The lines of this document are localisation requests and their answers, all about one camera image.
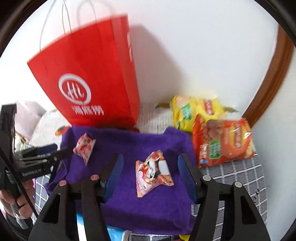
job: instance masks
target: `black sleeve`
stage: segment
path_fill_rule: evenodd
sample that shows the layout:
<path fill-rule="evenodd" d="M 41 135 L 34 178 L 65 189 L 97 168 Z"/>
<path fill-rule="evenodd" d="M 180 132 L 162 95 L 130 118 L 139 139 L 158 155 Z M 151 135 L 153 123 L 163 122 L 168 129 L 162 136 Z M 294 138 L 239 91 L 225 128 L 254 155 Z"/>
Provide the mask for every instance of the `black sleeve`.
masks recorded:
<path fill-rule="evenodd" d="M 21 241 L 28 241 L 28 238 L 30 236 L 30 233 L 33 228 L 33 221 L 31 218 L 25 219 L 27 225 L 29 228 L 27 229 L 22 229 L 19 224 L 17 223 L 16 219 L 11 217 L 9 214 L 6 214 L 6 220 L 9 226 L 12 228 L 16 236 L 21 240 Z"/>

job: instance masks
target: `purple towel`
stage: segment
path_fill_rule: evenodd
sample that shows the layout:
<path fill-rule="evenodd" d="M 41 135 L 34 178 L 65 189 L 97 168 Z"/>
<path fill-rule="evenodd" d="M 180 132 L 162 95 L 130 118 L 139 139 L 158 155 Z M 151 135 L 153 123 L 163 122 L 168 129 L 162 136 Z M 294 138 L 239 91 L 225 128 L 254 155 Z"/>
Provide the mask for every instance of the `purple towel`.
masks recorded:
<path fill-rule="evenodd" d="M 143 234 L 178 235 L 191 233 L 195 217 L 191 215 L 189 199 L 181 179 L 177 158 L 186 153 L 195 164 L 195 155 L 190 136 L 180 130 L 167 128 L 162 135 L 98 129 L 75 126 L 64 135 L 61 147 L 74 148 L 79 137 L 87 133 L 96 139 L 87 166 L 78 155 L 63 160 L 53 182 L 46 185 L 49 194 L 60 180 L 80 182 L 99 173 L 114 153 L 123 154 L 124 165 L 113 197 L 101 205 L 106 224 Z M 161 150 L 167 161 L 174 186 L 160 185 L 142 198 L 137 197 L 135 164 L 145 161 L 148 155 Z"/>

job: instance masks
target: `screw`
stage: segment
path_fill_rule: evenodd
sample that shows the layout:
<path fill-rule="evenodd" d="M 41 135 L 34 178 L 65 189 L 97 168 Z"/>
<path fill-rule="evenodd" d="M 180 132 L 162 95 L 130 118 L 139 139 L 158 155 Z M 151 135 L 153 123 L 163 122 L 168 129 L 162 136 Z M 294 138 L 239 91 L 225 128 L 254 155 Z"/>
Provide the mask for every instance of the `screw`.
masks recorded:
<path fill-rule="evenodd" d="M 61 180 L 61 181 L 59 182 L 59 185 L 60 185 L 61 187 L 65 186 L 66 184 L 67 184 L 67 181 L 66 181 L 66 180 Z"/>
<path fill-rule="evenodd" d="M 98 180 L 99 179 L 99 175 L 92 175 L 91 176 L 91 179 L 93 180 L 93 181 L 95 181 L 95 180 Z"/>
<path fill-rule="evenodd" d="M 235 182 L 234 185 L 237 187 L 237 188 L 241 188 L 242 187 L 242 184 L 240 182 Z"/>
<path fill-rule="evenodd" d="M 202 179 L 205 180 L 205 181 L 210 181 L 212 178 L 210 176 L 208 176 L 208 175 L 204 175 L 202 177 Z"/>

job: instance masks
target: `white wall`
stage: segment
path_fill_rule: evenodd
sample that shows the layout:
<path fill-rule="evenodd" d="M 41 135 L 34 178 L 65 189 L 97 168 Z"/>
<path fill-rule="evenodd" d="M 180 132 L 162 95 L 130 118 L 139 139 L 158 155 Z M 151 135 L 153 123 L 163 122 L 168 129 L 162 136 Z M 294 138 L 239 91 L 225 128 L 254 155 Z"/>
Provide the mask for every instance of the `white wall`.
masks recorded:
<path fill-rule="evenodd" d="M 94 20 L 87 3 L 67 1 L 77 27 Z M 93 0 L 100 18 L 128 13 L 140 97 L 168 101 L 176 94 L 214 97 L 241 113 L 260 86 L 274 53 L 277 23 L 253 0 Z M 0 59 L 0 104 L 36 100 L 53 104 L 26 62 L 39 51 L 39 37 L 52 0 L 42 5 L 15 34 Z M 42 46 L 63 35 L 62 0 L 57 0 Z"/>
<path fill-rule="evenodd" d="M 253 127 L 267 183 L 267 228 L 279 241 L 296 217 L 296 49 L 285 80 Z"/>

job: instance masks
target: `wooden frame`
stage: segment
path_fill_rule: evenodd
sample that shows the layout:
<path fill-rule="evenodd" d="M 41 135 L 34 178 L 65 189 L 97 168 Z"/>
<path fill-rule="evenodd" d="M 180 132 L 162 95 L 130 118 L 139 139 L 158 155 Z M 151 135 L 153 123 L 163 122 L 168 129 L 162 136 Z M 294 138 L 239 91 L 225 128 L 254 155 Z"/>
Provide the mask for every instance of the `wooden frame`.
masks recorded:
<path fill-rule="evenodd" d="M 290 66 L 293 50 L 294 44 L 279 25 L 276 51 L 269 69 L 254 99 L 243 114 L 251 127 L 263 115 L 277 94 Z"/>

